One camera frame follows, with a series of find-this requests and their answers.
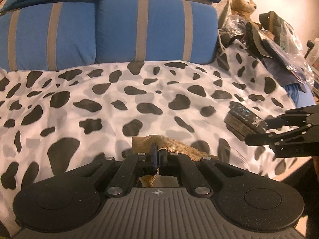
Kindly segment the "gold drawstring pouch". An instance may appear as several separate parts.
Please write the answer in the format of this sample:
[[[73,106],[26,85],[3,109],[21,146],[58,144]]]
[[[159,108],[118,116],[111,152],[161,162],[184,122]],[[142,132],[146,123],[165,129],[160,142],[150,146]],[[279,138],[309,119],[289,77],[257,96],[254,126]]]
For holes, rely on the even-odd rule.
[[[195,149],[178,140],[174,140],[159,134],[149,136],[133,136],[131,141],[134,154],[149,153],[151,145],[157,144],[158,151],[165,149],[168,153],[185,154],[193,161],[200,161],[202,157],[211,157],[215,160],[218,159],[217,156],[209,155],[204,151]]]

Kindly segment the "black card box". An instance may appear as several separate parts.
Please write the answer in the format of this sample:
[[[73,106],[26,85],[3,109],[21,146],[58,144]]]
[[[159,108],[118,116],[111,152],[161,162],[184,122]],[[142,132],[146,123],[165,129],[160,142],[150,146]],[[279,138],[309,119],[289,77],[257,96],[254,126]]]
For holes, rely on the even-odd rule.
[[[262,118],[234,101],[230,102],[224,123],[226,128],[240,141],[244,141],[247,135],[264,134],[267,130],[267,123]]]

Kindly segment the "blue striped cushion left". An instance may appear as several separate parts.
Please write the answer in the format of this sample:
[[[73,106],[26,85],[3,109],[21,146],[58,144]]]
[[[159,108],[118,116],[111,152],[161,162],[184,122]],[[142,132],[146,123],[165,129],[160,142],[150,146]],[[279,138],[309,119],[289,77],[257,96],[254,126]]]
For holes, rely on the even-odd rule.
[[[94,64],[96,6],[59,2],[1,16],[1,68],[57,71]]]

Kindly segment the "blue striped cushion right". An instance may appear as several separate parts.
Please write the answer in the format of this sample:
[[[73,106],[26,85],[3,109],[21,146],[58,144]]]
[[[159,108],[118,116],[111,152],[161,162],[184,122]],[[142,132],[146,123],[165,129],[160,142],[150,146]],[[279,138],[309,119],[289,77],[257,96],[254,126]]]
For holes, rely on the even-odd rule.
[[[218,19],[210,5],[185,0],[99,0],[98,63],[186,61],[209,64]]]

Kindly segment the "brown teddy bear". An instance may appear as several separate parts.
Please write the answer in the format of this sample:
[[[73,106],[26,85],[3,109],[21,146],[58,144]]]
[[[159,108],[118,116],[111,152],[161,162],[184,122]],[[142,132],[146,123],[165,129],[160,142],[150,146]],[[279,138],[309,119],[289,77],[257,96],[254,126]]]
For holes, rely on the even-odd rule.
[[[255,25],[256,28],[261,28],[260,24],[253,22],[251,19],[251,15],[257,9],[257,5],[253,0],[231,0],[230,7],[233,15],[241,16]]]

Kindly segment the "dark clutter pile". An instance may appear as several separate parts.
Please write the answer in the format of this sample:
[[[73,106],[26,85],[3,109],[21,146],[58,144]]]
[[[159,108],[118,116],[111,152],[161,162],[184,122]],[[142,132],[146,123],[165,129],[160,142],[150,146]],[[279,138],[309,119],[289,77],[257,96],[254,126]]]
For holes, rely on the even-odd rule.
[[[314,88],[314,74],[304,58],[302,44],[290,24],[274,11],[259,15],[261,25],[239,15],[218,13],[219,27],[229,41],[242,39],[250,55],[258,58],[282,87],[297,85],[302,92]]]

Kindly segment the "cow print blanket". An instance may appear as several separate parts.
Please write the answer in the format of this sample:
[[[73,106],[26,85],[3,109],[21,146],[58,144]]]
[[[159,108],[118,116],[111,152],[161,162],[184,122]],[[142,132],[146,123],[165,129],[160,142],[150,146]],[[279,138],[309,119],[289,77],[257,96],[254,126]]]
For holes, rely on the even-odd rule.
[[[12,203],[23,187],[104,155],[121,160],[132,151],[133,136],[166,136],[275,180],[301,164],[239,141],[224,123],[231,102],[262,119],[294,108],[285,89],[239,41],[208,65],[1,70],[1,236],[18,232]]]

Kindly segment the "blue striped cushion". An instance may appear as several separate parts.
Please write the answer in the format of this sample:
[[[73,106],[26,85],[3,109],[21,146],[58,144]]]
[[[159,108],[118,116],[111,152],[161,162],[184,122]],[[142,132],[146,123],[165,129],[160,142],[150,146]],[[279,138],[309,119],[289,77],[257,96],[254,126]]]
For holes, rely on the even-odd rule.
[[[210,5],[185,0],[99,0],[98,63],[186,61],[209,64],[218,19]]]
[[[57,71],[94,64],[96,6],[59,2],[1,16],[1,68]]]

